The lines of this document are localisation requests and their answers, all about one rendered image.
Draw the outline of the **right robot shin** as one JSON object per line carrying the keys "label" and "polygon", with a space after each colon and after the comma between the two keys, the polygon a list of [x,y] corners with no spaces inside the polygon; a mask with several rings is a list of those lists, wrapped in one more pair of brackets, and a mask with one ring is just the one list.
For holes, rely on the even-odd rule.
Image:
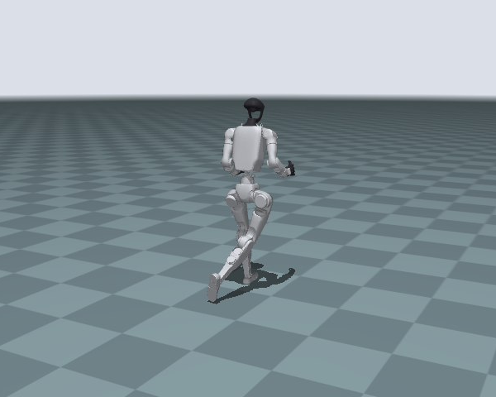
{"label": "right robot shin", "polygon": [[251,249],[254,246],[254,242],[249,240],[244,247],[241,249],[238,246],[235,246],[232,250],[231,254],[227,258],[226,264],[223,266],[222,270],[219,272],[221,276],[220,285],[224,281],[224,279],[229,276],[229,274],[235,270],[246,257],[248,257]]}

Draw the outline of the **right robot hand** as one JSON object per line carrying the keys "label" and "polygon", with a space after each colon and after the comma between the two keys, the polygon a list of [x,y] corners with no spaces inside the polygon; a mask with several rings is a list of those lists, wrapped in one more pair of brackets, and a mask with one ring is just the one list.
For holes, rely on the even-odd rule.
{"label": "right robot hand", "polygon": [[[289,165],[288,165],[287,167],[285,167],[285,168],[286,168],[286,169],[287,169],[287,168],[290,168],[290,170],[291,170],[291,175],[295,175],[295,173],[294,173],[294,172],[295,172],[295,170],[294,170],[293,164],[291,164],[291,161],[290,161],[290,160],[288,161],[288,163],[289,163]],[[290,175],[290,176],[291,176],[291,175]],[[288,176],[289,176],[289,175],[288,175]]]}

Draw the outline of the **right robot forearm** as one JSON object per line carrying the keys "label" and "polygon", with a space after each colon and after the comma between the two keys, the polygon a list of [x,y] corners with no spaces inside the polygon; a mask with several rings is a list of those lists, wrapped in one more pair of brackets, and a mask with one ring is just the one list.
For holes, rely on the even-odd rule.
{"label": "right robot forearm", "polygon": [[288,175],[291,175],[290,168],[286,169],[278,157],[276,157],[275,161],[278,168],[274,168],[274,172],[278,173],[280,177],[287,177]]}

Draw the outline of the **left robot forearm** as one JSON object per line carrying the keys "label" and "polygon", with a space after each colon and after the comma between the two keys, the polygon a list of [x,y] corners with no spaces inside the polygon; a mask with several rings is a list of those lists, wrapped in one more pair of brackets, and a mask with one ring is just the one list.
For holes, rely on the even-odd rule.
{"label": "left robot forearm", "polygon": [[225,171],[229,172],[229,173],[230,173],[231,175],[233,175],[233,176],[238,175],[238,174],[240,173],[240,171],[239,171],[239,170],[236,170],[236,169],[235,169],[234,164],[233,164],[233,166],[232,166],[231,168],[229,168],[229,167],[223,167],[223,169],[224,169]]}

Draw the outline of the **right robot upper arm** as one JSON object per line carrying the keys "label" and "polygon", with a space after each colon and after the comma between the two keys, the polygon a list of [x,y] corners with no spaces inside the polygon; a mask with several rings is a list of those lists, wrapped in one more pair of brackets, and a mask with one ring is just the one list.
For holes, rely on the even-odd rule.
{"label": "right robot upper arm", "polygon": [[276,155],[277,155],[277,134],[267,128],[262,128],[263,138],[266,139],[266,148],[268,153],[267,166],[270,169],[278,168],[276,165]]}

